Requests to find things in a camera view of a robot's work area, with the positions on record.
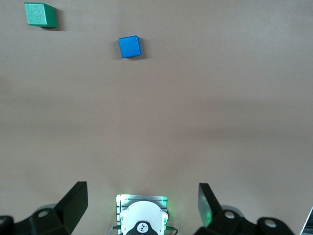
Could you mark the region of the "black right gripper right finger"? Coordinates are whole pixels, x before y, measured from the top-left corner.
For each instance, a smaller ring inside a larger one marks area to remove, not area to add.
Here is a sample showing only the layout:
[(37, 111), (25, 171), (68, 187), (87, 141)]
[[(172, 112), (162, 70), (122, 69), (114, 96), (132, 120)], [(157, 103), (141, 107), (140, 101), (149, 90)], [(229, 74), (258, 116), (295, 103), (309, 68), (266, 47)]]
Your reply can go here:
[(256, 224), (235, 210), (223, 209), (208, 183), (200, 183), (198, 209), (203, 226), (197, 235), (292, 235), (292, 230), (281, 220), (261, 217)]

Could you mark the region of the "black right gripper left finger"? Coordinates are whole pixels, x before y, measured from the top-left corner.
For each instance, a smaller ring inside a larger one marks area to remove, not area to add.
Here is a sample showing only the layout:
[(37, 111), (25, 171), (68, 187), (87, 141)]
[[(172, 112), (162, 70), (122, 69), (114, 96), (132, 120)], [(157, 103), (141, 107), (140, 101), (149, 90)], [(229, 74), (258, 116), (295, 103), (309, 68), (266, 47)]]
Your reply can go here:
[(0, 233), (2, 235), (70, 235), (87, 207), (87, 182), (77, 182), (57, 204), (42, 206), (20, 222), (14, 222), (14, 218), (9, 215), (2, 215)]

